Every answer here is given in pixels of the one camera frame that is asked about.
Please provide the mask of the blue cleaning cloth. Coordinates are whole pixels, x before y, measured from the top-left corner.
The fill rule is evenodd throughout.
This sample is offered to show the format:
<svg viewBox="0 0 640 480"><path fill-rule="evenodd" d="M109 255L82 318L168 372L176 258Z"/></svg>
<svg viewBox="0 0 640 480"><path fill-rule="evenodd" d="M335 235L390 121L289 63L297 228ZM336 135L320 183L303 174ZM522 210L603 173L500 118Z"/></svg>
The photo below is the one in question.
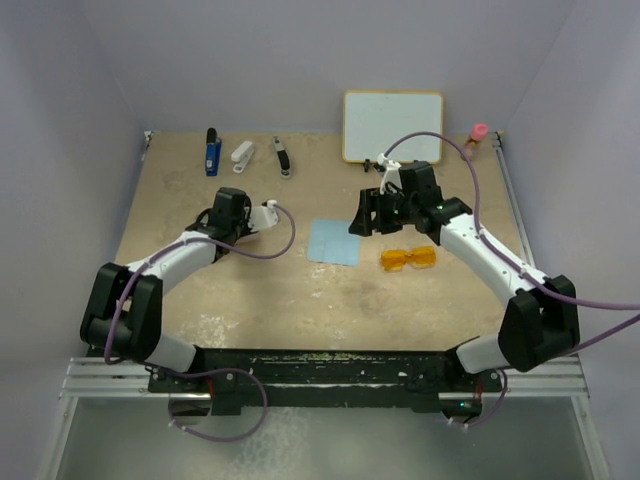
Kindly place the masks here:
<svg viewBox="0 0 640 480"><path fill-rule="evenodd" d="M310 262L355 267L360 258L360 237L341 220L314 219L307 248Z"/></svg>

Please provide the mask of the pink glasses case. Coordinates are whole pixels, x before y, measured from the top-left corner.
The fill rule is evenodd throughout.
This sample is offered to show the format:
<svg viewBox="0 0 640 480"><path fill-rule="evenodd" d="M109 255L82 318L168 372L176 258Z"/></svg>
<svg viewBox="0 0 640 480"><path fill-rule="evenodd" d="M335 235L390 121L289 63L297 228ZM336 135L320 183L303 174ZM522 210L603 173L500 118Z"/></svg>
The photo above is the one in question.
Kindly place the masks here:
<svg viewBox="0 0 640 480"><path fill-rule="evenodd" d="M238 238L238 240L235 242L235 246L239 247L240 245L244 245L247 244L249 242L253 242L256 241L260 238L260 233L259 232L250 232L247 233L246 235L242 235Z"/></svg>

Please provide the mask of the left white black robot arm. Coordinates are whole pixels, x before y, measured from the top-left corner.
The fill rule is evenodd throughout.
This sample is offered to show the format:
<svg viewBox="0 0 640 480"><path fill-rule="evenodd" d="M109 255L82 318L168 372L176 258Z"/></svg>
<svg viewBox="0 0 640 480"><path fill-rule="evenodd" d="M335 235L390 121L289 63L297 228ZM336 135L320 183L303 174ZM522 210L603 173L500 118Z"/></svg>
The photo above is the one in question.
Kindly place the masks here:
<svg viewBox="0 0 640 480"><path fill-rule="evenodd" d="M163 331L164 295L215 263L240 238L271 227L276 218L267 205L254 206L244 191L220 188L213 205L166 247L128 265L100 267L80 326L81 340L101 349L108 361L164 367L182 391L198 390L206 369L195 361L194 345Z"/></svg>

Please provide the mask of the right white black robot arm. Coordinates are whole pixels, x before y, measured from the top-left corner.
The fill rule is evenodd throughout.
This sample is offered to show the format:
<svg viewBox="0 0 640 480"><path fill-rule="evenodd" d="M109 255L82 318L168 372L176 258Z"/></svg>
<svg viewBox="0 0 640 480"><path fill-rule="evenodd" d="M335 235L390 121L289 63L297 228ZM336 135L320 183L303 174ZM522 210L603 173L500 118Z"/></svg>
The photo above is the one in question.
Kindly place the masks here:
<svg viewBox="0 0 640 480"><path fill-rule="evenodd" d="M505 308L497 333L450 349L453 361L444 376L452 389L469 390L486 370L530 371L579 344L576 291L569 279L551 278L522 261L477 222L461 199L444 198L428 163L401 165L381 157L374 168L381 183L361 190L350 233L391 234L411 225L462 260Z"/></svg>

